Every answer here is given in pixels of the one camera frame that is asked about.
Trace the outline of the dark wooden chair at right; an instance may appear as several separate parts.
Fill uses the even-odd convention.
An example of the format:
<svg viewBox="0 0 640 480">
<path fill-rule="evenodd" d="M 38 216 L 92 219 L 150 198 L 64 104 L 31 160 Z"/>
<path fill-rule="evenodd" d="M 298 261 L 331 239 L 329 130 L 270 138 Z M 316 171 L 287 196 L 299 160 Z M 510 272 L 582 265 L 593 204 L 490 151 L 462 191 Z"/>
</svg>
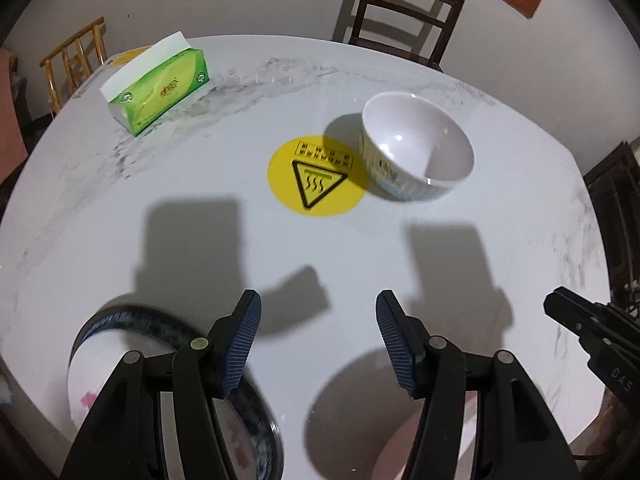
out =
<svg viewBox="0 0 640 480">
<path fill-rule="evenodd" d="M 639 164 L 628 142 L 618 144 L 584 177 L 603 240 L 611 301 L 639 307 Z"/>
</svg>

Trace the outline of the large pink bowl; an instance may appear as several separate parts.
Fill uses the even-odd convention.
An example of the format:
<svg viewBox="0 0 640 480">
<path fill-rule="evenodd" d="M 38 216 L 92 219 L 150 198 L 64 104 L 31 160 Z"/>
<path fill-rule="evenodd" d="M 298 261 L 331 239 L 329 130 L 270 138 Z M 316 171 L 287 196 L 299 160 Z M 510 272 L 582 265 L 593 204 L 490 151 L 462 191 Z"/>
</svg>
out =
<svg viewBox="0 0 640 480">
<path fill-rule="evenodd" d="M 399 480 L 404 473 L 412 448 L 412 442 L 418 430 L 421 411 L 415 412 L 386 443 L 375 463 L 371 478 L 373 480 Z M 474 456 L 477 423 L 477 393 L 465 395 L 462 439 L 457 463 L 456 480 L 470 480 Z"/>
</svg>

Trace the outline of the yellow label at table edge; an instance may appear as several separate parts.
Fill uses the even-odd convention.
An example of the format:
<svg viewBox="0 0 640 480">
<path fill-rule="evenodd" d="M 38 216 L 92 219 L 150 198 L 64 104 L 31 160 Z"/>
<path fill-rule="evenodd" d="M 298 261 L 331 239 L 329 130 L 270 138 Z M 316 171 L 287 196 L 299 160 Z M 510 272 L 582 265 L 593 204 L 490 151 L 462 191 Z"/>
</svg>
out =
<svg viewBox="0 0 640 480">
<path fill-rule="evenodd" d="M 131 50 L 116 54 L 114 56 L 111 56 L 107 60 L 107 65 L 111 65 L 111 66 L 126 65 L 131 60 L 133 60 L 140 54 L 144 53 L 146 50 L 149 50 L 149 48 L 150 48 L 149 46 L 135 48 L 135 49 L 131 49 Z"/>
</svg>

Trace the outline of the pink cloth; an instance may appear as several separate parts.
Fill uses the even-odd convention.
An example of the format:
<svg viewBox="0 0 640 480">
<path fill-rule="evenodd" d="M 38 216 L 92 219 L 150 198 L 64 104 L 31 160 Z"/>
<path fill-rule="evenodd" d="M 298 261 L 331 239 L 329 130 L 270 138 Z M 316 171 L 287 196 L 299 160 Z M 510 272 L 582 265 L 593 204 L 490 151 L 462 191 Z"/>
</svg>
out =
<svg viewBox="0 0 640 480">
<path fill-rule="evenodd" d="M 12 54 L 1 50 L 0 56 L 0 183 L 27 159 L 27 151 L 15 115 L 11 88 Z"/>
</svg>

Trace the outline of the green tissue pack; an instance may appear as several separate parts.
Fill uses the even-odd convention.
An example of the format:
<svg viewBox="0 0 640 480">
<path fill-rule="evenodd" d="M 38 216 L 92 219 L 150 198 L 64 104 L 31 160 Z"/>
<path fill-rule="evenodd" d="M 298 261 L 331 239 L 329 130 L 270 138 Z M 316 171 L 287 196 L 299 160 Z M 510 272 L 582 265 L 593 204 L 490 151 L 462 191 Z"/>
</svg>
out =
<svg viewBox="0 0 640 480">
<path fill-rule="evenodd" d="M 100 91 L 112 116 L 138 136 L 208 82 L 204 52 L 174 32 L 122 66 Z"/>
</svg>

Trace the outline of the large blue floral plate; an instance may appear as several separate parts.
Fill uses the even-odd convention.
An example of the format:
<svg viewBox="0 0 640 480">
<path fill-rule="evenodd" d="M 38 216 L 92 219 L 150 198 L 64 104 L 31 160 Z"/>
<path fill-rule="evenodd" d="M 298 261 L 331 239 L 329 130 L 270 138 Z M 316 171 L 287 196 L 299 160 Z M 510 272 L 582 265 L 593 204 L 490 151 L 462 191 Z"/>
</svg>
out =
<svg viewBox="0 0 640 480">
<path fill-rule="evenodd" d="M 243 375 L 261 316 L 254 292 L 207 335 L 134 304 L 96 312 L 70 352 L 63 478 L 281 478 L 280 430 Z"/>
</svg>

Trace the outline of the white ribbed bowl blue base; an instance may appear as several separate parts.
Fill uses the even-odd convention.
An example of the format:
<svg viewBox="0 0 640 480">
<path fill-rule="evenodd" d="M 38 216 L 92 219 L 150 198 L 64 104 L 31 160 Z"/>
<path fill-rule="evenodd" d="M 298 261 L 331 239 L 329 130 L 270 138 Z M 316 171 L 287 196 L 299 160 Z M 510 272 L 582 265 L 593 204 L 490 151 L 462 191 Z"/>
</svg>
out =
<svg viewBox="0 0 640 480">
<path fill-rule="evenodd" d="M 395 200 L 436 200 L 472 174 L 475 155 L 468 136 L 422 96 L 400 91 L 372 96 L 361 123 L 364 166 Z"/>
</svg>

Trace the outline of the white plate pink flowers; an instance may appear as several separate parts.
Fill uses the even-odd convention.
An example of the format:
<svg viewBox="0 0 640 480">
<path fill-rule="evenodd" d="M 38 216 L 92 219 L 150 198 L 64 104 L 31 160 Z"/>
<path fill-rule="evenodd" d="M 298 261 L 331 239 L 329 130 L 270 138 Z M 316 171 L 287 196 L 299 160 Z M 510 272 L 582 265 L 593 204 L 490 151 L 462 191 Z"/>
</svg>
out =
<svg viewBox="0 0 640 480">
<path fill-rule="evenodd" d="M 130 350 L 138 350 L 150 358 L 169 353 L 172 348 L 163 341 L 129 330 L 104 330 L 90 336 L 75 351 L 67 371 L 67 397 L 70 418 L 77 428 L 84 422 L 117 363 Z M 236 476 L 254 479 L 258 473 L 258 459 L 250 433 L 229 401 L 215 400 L 214 405 Z M 160 416 L 168 477 L 182 479 L 184 474 L 170 392 L 160 396 Z"/>
</svg>

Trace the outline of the bamboo chair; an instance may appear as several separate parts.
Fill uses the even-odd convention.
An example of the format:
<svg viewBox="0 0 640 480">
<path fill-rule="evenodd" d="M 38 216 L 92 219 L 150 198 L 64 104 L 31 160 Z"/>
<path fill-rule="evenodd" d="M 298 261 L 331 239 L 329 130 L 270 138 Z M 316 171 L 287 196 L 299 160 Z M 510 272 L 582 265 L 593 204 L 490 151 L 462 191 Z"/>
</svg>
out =
<svg viewBox="0 0 640 480">
<path fill-rule="evenodd" d="M 48 100 L 53 114 L 63 107 L 63 99 L 70 98 L 79 87 L 96 71 L 91 65 L 94 55 L 99 66 L 107 60 L 103 34 L 106 32 L 105 20 L 101 16 L 49 52 L 40 62 L 48 87 Z M 66 92 L 61 91 L 55 79 L 54 64 L 60 61 L 66 81 Z"/>
</svg>

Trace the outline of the yellow warning sticker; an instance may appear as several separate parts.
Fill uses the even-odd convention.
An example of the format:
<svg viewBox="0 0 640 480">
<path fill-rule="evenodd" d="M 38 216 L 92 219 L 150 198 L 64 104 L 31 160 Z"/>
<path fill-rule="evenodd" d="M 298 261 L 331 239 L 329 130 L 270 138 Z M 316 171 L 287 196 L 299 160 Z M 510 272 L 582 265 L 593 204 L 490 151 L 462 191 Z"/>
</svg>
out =
<svg viewBox="0 0 640 480">
<path fill-rule="evenodd" d="M 370 185 L 356 148 L 329 136 L 301 136 L 281 145 L 270 159 L 267 177 L 280 203 L 309 217 L 346 214 Z"/>
</svg>

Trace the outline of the dark wooden chair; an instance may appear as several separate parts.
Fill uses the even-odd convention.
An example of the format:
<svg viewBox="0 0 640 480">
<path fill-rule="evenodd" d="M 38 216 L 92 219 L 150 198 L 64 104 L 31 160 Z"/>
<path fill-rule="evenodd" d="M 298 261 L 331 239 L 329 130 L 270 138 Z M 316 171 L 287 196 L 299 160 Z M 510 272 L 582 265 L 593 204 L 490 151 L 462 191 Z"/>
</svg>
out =
<svg viewBox="0 0 640 480">
<path fill-rule="evenodd" d="M 603 240 L 611 301 L 639 307 L 639 164 L 628 142 L 618 144 L 584 177 Z"/>
<path fill-rule="evenodd" d="M 454 28 L 466 0 L 358 0 L 348 43 L 437 70 L 442 69 Z M 367 18 L 371 9 L 411 18 L 420 24 L 413 35 L 392 24 Z"/>
</svg>

